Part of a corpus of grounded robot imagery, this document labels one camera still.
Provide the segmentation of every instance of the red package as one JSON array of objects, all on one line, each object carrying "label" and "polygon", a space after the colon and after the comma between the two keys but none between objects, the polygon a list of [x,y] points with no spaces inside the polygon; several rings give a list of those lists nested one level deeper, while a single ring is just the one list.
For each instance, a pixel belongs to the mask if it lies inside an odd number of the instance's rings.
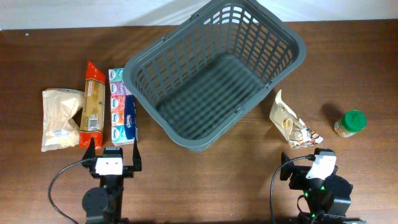
[{"label": "red package", "polygon": [[105,75],[88,62],[86,71],[85,100],[81,115],[79,146],[88,147],[91,138],[95,149],[101,149],[103,142],[105,112]]}]

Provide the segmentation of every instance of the plastic bag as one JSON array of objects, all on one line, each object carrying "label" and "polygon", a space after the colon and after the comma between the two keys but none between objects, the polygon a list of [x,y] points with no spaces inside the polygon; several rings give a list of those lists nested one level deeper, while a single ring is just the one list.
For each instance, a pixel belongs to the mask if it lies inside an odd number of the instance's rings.
[{"label": "plastic bag", "polygon": [[83,107],[84,93],[69,89],[43,91],[42,152],[79,143],[79,126],[72,119]]},{"label": "plastic bag", "polygon": [[282,90],[276,94],[269,115],[292,149],[320,144],[323,138],[305,125],[292,109],[282,101]]}]

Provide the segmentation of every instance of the white wall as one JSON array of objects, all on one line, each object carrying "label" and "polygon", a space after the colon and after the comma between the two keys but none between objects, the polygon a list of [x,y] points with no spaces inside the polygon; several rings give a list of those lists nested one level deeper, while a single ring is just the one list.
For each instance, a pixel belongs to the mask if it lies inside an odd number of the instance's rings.
[{"label": "white wall", "polygon": [[[398,0],[258,0],[283,21],[397,19]],[[0,29],[176,25],[209,0],[0,0]]]}]

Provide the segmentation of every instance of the green lid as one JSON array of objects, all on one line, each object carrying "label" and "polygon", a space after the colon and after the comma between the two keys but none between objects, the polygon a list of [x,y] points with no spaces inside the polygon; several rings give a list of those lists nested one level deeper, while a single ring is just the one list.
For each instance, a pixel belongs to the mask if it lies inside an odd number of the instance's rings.
[{"label": "green lid", "polygon": [[352,110],[344,114],[343,118],[341,119],[341,124],[347,131],[357,133],[365,128],[366,117],[362,112]]}]

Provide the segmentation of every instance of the jar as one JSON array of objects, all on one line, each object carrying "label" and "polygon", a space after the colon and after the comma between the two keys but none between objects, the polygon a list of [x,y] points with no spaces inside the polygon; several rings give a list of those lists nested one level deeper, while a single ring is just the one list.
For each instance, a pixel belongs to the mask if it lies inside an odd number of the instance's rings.
[{"label": "jar", "polygon": [[364,129],[366,124],[366,117],[362,112],[351,110],[336,121],[334,128],[337,135],[348,138]]}]

